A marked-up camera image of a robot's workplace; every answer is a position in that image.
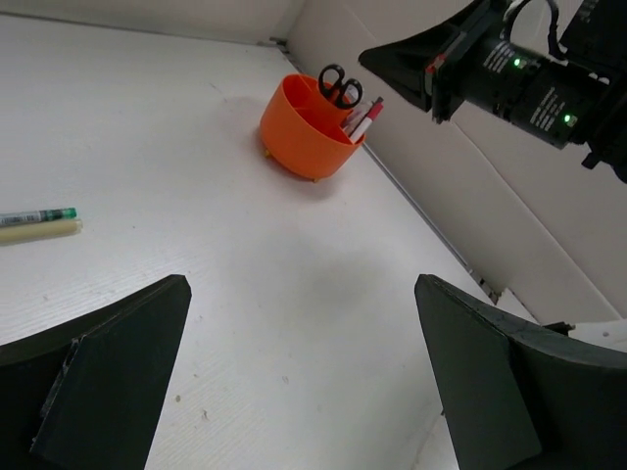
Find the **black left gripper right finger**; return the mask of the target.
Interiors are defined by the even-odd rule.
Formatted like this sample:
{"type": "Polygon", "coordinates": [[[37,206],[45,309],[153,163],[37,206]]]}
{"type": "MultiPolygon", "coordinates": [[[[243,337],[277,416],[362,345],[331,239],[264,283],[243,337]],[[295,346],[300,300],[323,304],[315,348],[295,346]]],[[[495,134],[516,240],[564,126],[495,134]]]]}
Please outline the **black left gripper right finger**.
{"type": "Polygon", "coordinates": [[[626,355],[418,276],[418,316],[461,469],[623,469],[626,355]]]}

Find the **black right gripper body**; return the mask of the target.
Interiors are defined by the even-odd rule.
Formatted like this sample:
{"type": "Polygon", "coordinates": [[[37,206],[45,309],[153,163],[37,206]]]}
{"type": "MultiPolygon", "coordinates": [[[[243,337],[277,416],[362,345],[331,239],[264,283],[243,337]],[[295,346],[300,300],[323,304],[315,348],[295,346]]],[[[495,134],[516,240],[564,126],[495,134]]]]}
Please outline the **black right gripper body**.
{"type": "Polygon", "coordinates": [[[434,121],[446,121],[464,101],[458,91],[466,76],[462,62],[502,24],[504,12],[503,1],[473,1],[419,34],[361,52],[359,64],[434,121]]]}

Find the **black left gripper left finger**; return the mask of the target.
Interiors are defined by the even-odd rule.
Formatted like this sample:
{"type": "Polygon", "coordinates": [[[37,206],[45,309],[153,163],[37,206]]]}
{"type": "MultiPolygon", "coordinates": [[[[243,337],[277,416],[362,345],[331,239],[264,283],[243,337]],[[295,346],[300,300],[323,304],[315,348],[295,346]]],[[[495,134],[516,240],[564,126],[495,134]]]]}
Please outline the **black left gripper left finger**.
{"type": "Polygon", "coordinates": [[[191,298],[170,275],[3,345],[2,468],[144,468],[191,298]]]}

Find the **white marker red cap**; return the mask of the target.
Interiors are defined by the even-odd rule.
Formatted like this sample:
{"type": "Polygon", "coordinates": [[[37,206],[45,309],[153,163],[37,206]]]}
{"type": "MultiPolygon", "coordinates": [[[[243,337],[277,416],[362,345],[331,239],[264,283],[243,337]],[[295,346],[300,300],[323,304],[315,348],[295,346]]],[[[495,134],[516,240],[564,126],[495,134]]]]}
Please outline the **white marker red cap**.
{"type": "Polygon", "coordinates": [[[382,97],[377,98],[368,111],[358,121],[352,132],[349,134],[349,138],[352,143],[358,143],[366,134],[369,127],[383,110],[383,102],[384,100],[382,97]]]}

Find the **black handled scissors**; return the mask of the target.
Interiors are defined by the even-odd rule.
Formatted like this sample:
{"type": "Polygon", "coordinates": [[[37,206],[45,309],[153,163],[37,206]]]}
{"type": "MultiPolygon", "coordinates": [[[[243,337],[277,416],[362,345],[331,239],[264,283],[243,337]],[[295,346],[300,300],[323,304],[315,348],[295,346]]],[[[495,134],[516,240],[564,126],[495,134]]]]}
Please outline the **black handled scissors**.
{"type": "Polygon", "coordinates": [[[337,64],[324,67],[317,76],[317,88],[321,96],[339,110],[355,108],[363,97],[362,84],[347,77],[337,64]]]}

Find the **green yellow highlighter pen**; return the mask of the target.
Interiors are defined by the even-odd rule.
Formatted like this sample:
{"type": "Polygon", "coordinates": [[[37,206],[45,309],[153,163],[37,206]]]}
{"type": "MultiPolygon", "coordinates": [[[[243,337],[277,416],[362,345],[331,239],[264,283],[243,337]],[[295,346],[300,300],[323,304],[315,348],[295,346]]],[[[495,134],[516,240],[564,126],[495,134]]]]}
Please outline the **green yellow highlighter pen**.
{"type": "Polygon", "coordinates": [[[80,219],[62,219],[25,225],[8,226],[1,229],[2,246],[28,243],[74,235],[83,228],[80,219]]]}

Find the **green gel pen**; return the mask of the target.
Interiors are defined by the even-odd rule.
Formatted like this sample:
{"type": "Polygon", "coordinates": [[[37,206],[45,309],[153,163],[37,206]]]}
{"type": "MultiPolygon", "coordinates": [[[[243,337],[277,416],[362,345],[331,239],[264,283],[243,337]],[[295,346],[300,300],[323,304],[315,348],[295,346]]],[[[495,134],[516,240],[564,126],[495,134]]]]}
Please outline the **green gel pen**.
{"type": "Polygon", "coordinates": [[[75,219],[76,217],[76,208],[10,212],[0,214],[0,225],[2,227],[10,227],[55,220],[75,219]]]}

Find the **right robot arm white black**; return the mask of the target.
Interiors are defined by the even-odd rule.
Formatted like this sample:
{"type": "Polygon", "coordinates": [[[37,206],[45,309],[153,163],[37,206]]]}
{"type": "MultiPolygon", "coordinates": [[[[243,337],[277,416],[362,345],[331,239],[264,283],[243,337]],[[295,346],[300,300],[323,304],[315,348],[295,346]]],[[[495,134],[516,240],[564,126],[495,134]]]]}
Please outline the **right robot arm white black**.
{"type": "Polygon", "coordinates": [[[524,1],[473,1],[449,19],[363,51],[359,63],[442,123],[465,102],[626,178],[626,4],[583,2],[564,33],[550,2],[548,55],[511,40],[524,1]]]}

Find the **orange round divided container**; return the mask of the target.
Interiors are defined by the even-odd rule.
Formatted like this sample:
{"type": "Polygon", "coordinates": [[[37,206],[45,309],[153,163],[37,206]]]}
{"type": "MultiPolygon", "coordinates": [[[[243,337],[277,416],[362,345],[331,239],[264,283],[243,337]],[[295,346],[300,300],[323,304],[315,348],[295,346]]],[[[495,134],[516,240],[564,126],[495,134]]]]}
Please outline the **orange round divided container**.
{"type": "Polygon", "coordinates": [[[349,115],[320,94],[317,79],[289,74],[279,83],[261,117],[267,153],[289,171],[317,181],[332,176],[362,145],[341,123],[349,115]]]}

